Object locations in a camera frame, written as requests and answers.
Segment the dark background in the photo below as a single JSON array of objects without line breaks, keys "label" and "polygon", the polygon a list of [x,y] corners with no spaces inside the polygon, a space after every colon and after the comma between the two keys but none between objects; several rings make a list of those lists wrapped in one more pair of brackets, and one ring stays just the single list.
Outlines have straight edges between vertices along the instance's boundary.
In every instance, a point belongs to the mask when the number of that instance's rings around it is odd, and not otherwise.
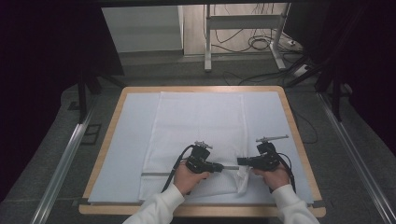
[{"label": "dark background", "polygon": [[[347,18],[349,7],[295,5],[290,16],[300,12],[297,16],[302,19],[287,24],[285,31],[306,47],[313,61],[320,62],[344,32],[340,23]],[[353,90],[350,103],[393,153],[395,9],[390,0],[371,1],[337,64],[342,81]],[[318,17],[312,22],[307,15],[314,12]],[[3,201],[54,121],[62,92],[75,85],[80,74],[123,73],[101,8],[54,2],[0,3],[0,64]]]},{"label": "dark background", "polygon": [[123,72],[101,8],[56,2],[0,3],[0,64],[3,201],[54,121],[62,92],[80,74]]}]

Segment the metal clip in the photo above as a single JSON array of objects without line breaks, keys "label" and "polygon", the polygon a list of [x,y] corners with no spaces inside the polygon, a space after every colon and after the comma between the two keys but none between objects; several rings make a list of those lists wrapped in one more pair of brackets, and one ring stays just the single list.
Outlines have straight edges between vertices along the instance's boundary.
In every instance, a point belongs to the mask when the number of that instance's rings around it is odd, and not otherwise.
[{"label": "metal clip", "polygon": [[199,146],[199,147],[204,147],[204,148],[213,148],[213,147],[211,147],[210,145],[208,145],[208,144],[206,144],[204,141],[202,141],[202,142],[198,142],[198,141],[195,141],[195,143],[194,143],[196,146]]},{"label": "metal clip", "polygon": [[264,143],[264,142],[269,142],[269,141],[272,141],[272,140],[276,140],[276,139],[282,139],[282,138],[289,138],[289,136],[286,134],[285,136],[279,136],[279,137],[263,137],[263,138],[261,138],[261,139],[256,139],[256,142],[262,142],[262,143]]}]

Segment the white sleeve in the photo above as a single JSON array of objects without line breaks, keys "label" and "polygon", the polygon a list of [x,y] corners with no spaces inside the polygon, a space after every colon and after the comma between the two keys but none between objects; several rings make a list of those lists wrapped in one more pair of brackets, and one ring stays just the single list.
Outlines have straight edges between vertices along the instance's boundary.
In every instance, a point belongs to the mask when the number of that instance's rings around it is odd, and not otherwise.
[{"label": "white sleeve", "polygon": [[282,186],[273,192],[276,206],[279,209],[278,217],[285,224],[318,223],[306,206],[293,191],[291,185]]},{"label": "white sleeve", "polygon": [[175,209],[184,202],[184,197],[174,184],[161,194],[154,194],[139,210],[123,224],[169,224]]}]

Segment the metal frame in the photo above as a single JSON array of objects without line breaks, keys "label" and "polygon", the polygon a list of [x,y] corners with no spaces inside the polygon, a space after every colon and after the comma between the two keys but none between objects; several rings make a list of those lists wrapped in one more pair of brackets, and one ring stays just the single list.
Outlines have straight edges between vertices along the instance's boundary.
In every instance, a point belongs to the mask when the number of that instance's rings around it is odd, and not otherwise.
[{"label": "metal frame", "polygon": [[64,154],[62,155],[61,160],[56,167],[56,170],[47,186],[47,189],[44,192],[43,197],[41,198],[40,204],[35,210],[35,214],[33,215],[33,218],[30,222],[31,224],[46,223],[47,218],[50,215],[50,210],[55,203],[56,197],[58,196],[64,179],[66,178],[69,167],[76,155],[79,143],[81,142],[85,130],[87,129],[87,126],[91,120],[92,112],[96,106],[97,98],[97,95],[92,96],[91,108],[88,111],[87,116],[81,123],[76,126],[76,129],[74,130],[69,140],[69,143],[64,150]]},{"label": "metal frame", "polygon": [[328,99],[327,94],[318,93],[318,98],[322,102],[322,105],[327,113],[327,116],[329,117],[330,122],[332,123],[332,126],[334,127],[336,133],[338,134],[338,137],[343,143],[347,155],[349,156],[356,171],[361,177],[361,181],[363,182],[364,187],[366,187],[367,192],[370,194],[379,215],[381,215],[384,223],[386,224],[396,223],[395,213],[393,212],[393,209],[390,206],[387,197],[385,196],[379,185],[376,183],[373,175],[369,171],[369,168],[364,163],[361,154],[359,153],[356,146],[353,144],[353,141],[349,137],[349,134],[344,128],[343,123],[338,121],[337,117],[333,114],[331,109],[332,103]]},{"label": "metal frame", "polygon": [[232,29],[276,29],[274,42],[271,42],[270,49],[279,70],[285,70],[282,57],[277,48],[280,36],[290,8],[287,3],[280,15],[237,15],[237,16],[211,16],[210,5],[206,5],[206,47],[205,47],[205,71],[212,70],[212,52],[210,43],[211,30],[232,30]]}]

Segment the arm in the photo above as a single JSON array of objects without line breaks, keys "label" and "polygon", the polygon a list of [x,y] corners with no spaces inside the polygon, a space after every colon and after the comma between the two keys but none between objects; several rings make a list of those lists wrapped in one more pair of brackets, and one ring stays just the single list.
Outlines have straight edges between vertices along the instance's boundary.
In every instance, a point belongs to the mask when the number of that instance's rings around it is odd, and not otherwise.
[{"label": "arm", "polygon": [[175,209],[184,202],[184,195],[192,191],[202,179],[209,177],[209,172],[195,174],[181,162],[177,167],[174,184],[163,193],[155,194],[146,200],[140,209],[128,217],[123,224],[155,223],[168,224],[172,221]]},{"label": "arm", "polygon": [[279,165],[274,171],[252,169],[255,175],[261,175],[263,181],[274,190],[272,193],[279,209],[278,217],[287,224],[318,223],[308,210],[306,203],[293,191],[285,167]]},{"label": "arm", "polygon": [[163,193],[155,194],[146,200],[137,213],[128,217],[123,223],[170,223],[173,212],[183,202],[183,195],[174,184],[171,184]]}]

